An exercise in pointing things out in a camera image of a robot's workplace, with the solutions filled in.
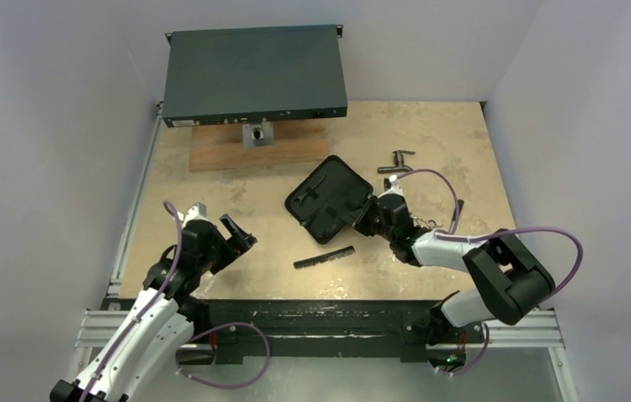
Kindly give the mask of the black hair comb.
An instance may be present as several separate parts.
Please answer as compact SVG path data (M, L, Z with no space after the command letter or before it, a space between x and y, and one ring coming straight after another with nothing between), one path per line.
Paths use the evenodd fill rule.
M325 254L322 255L317 255L317 256L313 256L304 260L298 260L295 261L293 263L293 267L298 270L298 269L304 269L307 267L311 267L314 265L319 265L319 264L324 264L326 262L330 262L333 260L338 260L340 258L343 257L347 257L349 255L353 255L356 253L355 247L350 245L338 250L333 250L330 252L327 252Z

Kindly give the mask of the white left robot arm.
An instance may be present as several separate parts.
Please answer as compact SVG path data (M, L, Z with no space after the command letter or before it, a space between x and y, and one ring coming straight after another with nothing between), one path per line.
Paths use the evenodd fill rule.
M210 331L208 306L192 297L202 276L216 274L256 243L228 216L220 217L229 236L197 212L179 215L181 229L147 272L143 287L123 322L94 360L73 380L59 380L52 401L131 401L185 343Z

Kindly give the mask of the black zippered tool case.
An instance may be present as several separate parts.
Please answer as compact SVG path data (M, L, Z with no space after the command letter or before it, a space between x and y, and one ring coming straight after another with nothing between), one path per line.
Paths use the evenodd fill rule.
M298 197L327 175L302 205ZM286 210L319 245L329 243L342 229L352 224L348 213L369 196L373 186L337 155L328 156L285 199Z

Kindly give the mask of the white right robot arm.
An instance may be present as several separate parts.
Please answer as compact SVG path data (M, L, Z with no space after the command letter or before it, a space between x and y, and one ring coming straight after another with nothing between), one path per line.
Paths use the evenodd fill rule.
M474 288L456 291L430 308L423 328L429 345L453 339L471 323L495 319L515 325L556 288L543 264L503 229L480 240L426 229L395 193L370 197L351 216L357 232L384 238L402 263L462 271L472 279Z

